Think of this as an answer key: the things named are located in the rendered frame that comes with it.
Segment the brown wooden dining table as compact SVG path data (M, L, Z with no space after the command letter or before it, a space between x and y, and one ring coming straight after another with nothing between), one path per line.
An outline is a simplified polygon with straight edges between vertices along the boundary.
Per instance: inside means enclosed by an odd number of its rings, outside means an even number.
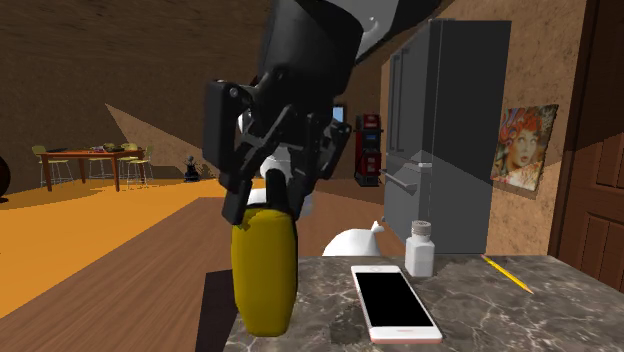
M117 192L120 191L120 181L119 181L119 169L118 169L118 160L122 157L127 156L137 156L140 159L143 158L142 148L137 148L136 150L123 150L116 152L94 152L88 150L65 150L60 152L49 152L46 151L42 154L43 165L47 166L48 162L52 159L77 159L79 164L80 177L83 184L86 183L86 173L85 173L85 161L91 158L104 158L110 159L112 162L112 172L113 172L113 181L115 185L115 190ZM52 185L48 184L46 186L47 190L51 192L53 190Z

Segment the brown wooden door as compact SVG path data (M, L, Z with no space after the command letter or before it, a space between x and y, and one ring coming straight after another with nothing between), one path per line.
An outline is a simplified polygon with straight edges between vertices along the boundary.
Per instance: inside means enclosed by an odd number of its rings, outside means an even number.
M624 0L587 0L549 255L624 293Z

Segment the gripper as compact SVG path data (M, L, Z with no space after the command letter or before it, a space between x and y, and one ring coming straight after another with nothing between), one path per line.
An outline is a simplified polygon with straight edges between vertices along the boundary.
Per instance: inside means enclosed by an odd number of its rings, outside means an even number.
M258 57L261 87L207 84L203 158L226 189L222 215L243 221L252 178L265 160L266 200L299 218L319 179L328 180L351 133L331 117L348 85L363 28L327 0L272 0ZM294 116L297 118L284 131Z

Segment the white and pink smartphone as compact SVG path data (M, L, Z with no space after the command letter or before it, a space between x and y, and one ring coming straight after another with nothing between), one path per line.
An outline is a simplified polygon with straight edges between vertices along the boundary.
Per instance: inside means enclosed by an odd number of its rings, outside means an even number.
M375 344L438 344L443 335L395 265L351 267L356 291Z

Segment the white salt shaker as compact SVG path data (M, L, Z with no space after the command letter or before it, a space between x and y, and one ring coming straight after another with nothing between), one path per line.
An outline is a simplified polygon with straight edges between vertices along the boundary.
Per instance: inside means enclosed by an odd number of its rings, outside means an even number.
M432 226L427 221L415 220L411 224L411 236L406 239L405 268L412 277L431 277L435 245L431 236Z

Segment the grey refrigerator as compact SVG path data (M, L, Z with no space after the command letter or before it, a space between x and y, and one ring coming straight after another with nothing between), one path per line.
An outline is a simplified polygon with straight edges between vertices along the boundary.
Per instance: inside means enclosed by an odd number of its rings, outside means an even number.
M510 33L435 19L391 56L383 219L401 241L423 220L436 253L485 251Z

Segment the yellow pencil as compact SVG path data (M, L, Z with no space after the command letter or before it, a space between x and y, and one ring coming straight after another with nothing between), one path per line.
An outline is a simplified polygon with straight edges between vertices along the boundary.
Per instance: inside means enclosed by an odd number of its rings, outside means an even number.
M496 269L497 271L499 271L501 274L503 274L506 278L508 278L509 280L511 280L513 283L515 283L517 286L519 286L520 288L522 288L524 291L528 292L529 294L534 294L534 292L527 286L527 284L525 284L524 282L522 282L521 280L519 280L516 276L514 276L512 273L510 273L508 270L506 270L505 268L503 268L502 266L500 266L498 263L496 263L495 261L493 261L491 258L487 257L484 254L480 254L480 257L486 262L488 263L490 266L492 266L494 269Z

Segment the yellow-green chair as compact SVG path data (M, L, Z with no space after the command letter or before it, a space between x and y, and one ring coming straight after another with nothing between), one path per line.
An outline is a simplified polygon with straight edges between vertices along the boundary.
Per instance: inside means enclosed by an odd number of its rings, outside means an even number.
M43 165L42 154L46 151L47 149L42 145L35 145L32 147L32 152L38 158L40 164L40 186L44 187L48 184L57 185L65 182L74 182L68 160L52 159L48 162L47 166ZM66 177L61 174L61 165L64 165L67 168Z
M153 146L148 145L145 150L142 150L143 158L140 159L137 156L122 157L118 161L118 165L121 167L122 176L126 180L127 187L131 184L148 185L149 181L153 180L153 169L151 164Z

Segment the yellow vase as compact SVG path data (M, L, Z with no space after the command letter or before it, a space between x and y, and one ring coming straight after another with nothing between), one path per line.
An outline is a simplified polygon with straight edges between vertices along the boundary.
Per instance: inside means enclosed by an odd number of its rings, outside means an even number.
M292 216L266 205L245 210L232 228L236 306L249 334L284 334L298 291L298 235Z

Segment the red wall telephone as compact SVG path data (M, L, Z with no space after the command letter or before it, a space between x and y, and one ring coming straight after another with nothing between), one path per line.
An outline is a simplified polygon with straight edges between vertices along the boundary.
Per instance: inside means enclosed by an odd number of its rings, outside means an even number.
M379 186L382 132L379 114L356 117L354 178L362 187Z

